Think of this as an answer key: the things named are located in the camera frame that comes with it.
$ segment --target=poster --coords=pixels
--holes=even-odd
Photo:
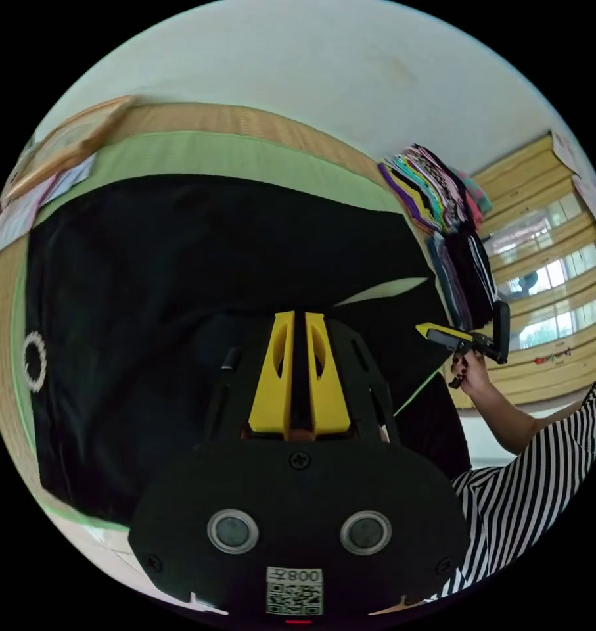
[[[575,141],[557,131],[552,131],[552,146],[556,157],[575,173],[574,186],[596,220],[596,176],[584,152]]]

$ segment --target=black and white stripes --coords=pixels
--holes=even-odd
[[[470,526],[463,566],[437,600],[501,570],[533,546],[563,512],[596,458],[596,383],[582,407],[542,429],[505,467],[453,480]]]

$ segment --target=handheld device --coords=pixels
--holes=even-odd
[[[461,329],[442,327],[437,324],[426,322],[416,326],[418,332],[436,344],[442,344],[454,354],[465,355],[469,350],[489,357],[498,364],[508,362],[508,351],[510,347],[510,307],[501,300],[493,305],[493,337],[482,333],[467,333]],[[459,377],[449,384],[449,387],[457,389],[462,380]]]

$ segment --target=sticker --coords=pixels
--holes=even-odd
[[[321,569],[267,568],[267,613],[317,616],[324,613]]]
[[[559,357],[569,356],[572,354],[572,349],[568,348],[567,350],[563,350],[560,353],[556,353],[555,355],[548,355],[547,357],[537,357],[534,360],[536,364],[542,364],[547,362],[555,362]]]
[[[26,351],[31,345],[35,346],[35,348],[37,348],[37,352],[39,353],[39,376],[37,379],[33,379],[28,372],[29,366],[28,360],[26,359]],[[47,366],[46,347],[43,343],[43,339],[41,338],[41,334],[37,331],[32,331],[26,336],[22,347],[22,367],[24,368],[24,376],[26,377],[26,382],[28,383],[28,389],[31,392],[37,393],[41,390],[43,382],[46,379]]]

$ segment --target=white wall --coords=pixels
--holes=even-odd
[[[37,139],[85,107],[139,93],[269,110],[373,158],[418,142],[473,172],[556,122],[477,40],[382,0],[223,0],[141,33],[77,79]]]
[[[560,409],[568,407],[574,401],[582,399],[587,394],[587,390],[581,390],[571,395],[536,405],[519,407],[536,419],[543,419],[558,412]],[[460,414],[460,418],[462,419],[464,434],[469,444],[469,454],[473,469],[503,466],[515,459],[513,454],[503,449],[495,440],[485,420],[476,410],[467,410],[466,414]]]

